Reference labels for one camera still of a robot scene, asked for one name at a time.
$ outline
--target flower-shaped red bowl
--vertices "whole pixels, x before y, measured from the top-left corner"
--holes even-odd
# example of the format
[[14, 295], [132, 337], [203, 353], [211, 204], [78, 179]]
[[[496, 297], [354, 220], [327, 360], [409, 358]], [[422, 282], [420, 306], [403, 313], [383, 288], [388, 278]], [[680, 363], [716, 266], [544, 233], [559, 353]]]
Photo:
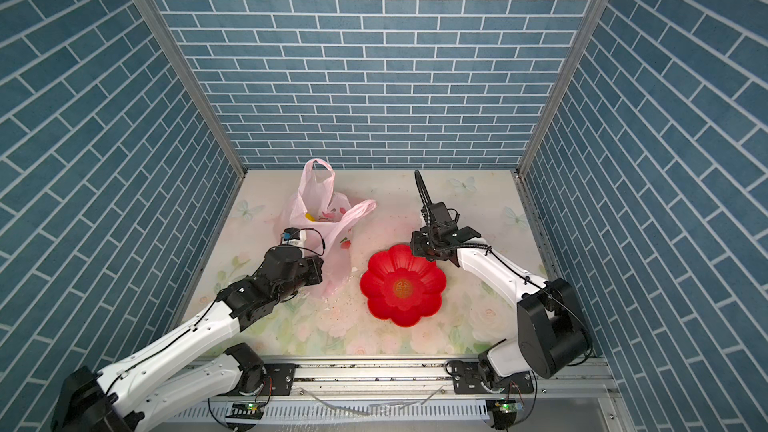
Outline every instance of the flower-shaped red bowl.
[[395, 245], [374, 254], [360, 277], [360, 291], [368, 297], [368, 310], [400, 327], [416, 325], [440, 310], [446, 274], [423, 257], [411, 255], [408, 245]]

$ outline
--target robotic arm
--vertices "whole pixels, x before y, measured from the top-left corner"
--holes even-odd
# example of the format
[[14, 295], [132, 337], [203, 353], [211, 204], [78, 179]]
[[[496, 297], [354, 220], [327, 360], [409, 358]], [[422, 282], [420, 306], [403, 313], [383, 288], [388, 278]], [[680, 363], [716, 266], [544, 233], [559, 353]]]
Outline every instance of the robotic arm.
[[517, 339], [480, 354], [478, 369], [485, 387], [505, 388], [510, 376], [526, 370], [550, 378], [580, 355], [588, 356], [591, 339], [574, 288], [561, 278], [550, 282], [534, 275], [497, 254], [475, 229], [459, 229], [458, 212], [451, 216], [453, 209], [446, 204], [432, 203], [421, 173], [415, 175], [424, 227], [412, 234], [412, 254], [431, 262], [451, 261], [517, 306]]
[[70, 374], [54, 409], [53, 432], [144, 432], [201, 400], [235, 390], [264, 387], [264, 362], [237, 344], [208, 365], [170, 379], [216, 344], [270, 314], [304, 285], [322, 281], [322, 259], [304, 257], [306, 232], [285, 230], [286, 243], [272, 247], [256, 272], [219, 291], [216, 299], [159, 340], [97, 374], [83, 367]]

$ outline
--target blue brick wall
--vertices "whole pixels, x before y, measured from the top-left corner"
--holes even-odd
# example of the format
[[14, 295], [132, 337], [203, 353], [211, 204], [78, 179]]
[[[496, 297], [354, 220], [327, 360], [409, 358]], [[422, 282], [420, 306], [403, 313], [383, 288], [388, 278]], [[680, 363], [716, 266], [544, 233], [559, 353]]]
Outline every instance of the blue brick wall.
[[0, 430], [166, 330], [235, 181], [130, 0], [0, 0]]
[[156, 0], [249, 168], [512, 168], [589, 0]]
[[528, 177], [640, 430], [768, 430], [768, 0], [610, 0]]

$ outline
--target translucent plastic bag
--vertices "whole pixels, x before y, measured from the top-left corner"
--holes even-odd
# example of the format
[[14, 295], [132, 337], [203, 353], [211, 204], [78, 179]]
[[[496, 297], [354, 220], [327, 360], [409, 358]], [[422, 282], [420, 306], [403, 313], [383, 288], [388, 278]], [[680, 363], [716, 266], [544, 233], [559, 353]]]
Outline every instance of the translucent plastic bag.
[[[315, 163], [327, 168], [331, 175], [318, 181], [313, 166]], [[288, 227], [312, 227], [322, 234], [326, 242], [326, 252], [322, 255], [322, 283], [310, 288], [314, 296], [327, 297], [335, 292], [352, 273], [350, 252], [342, 244], [360, 218], [370, 214], [376, 208], [376, 201], [369, 199], [351, 207], [350, 200], [344, 194], [333, 191], [336, 173], [333, 168], [319, 158], [313, 158], [304, 165], [299, 189], [286, 202], [283, 212], [277, 219], [275, 232], [281, 234]], [[320, 237], [313, 231], [306, 231], [307, 248], [320, 253]]]

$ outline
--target floral tablecloth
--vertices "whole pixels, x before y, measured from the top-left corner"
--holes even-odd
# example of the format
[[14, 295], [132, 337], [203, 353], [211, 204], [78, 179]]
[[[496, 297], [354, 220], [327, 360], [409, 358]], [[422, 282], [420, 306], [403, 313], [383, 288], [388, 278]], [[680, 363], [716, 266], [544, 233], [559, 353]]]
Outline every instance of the floral tablecloth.
[[[541, 257], [510, 172], [439, 171], [422, 173], [434, 202], [460, 213], [459, 226], [480, 232], [501, 254], [527, 270], [545, 275]], [[277, 244], [276, 217], [296, 191], [300, 171], [250, 171], [198, 283], [185, 318], [191, 317], [227, 284], [252, 274], [266, 250]], [[246, 342], [262, 355], [331, 356], [474, 354], [517, 333], [515, 310], [475, 275], [439, 262], [448, 285], [436, 315], [400, 328], [368, 312], [360, 275], [371, 255], [408, 243], [420, 227], [421, 203], [412, 171], [336, 172], [336, 190], [354, 204], [374, 198], [378, 207], [353, 229], [350, 279], [329, 297], [311, 288], [206, 355]]]

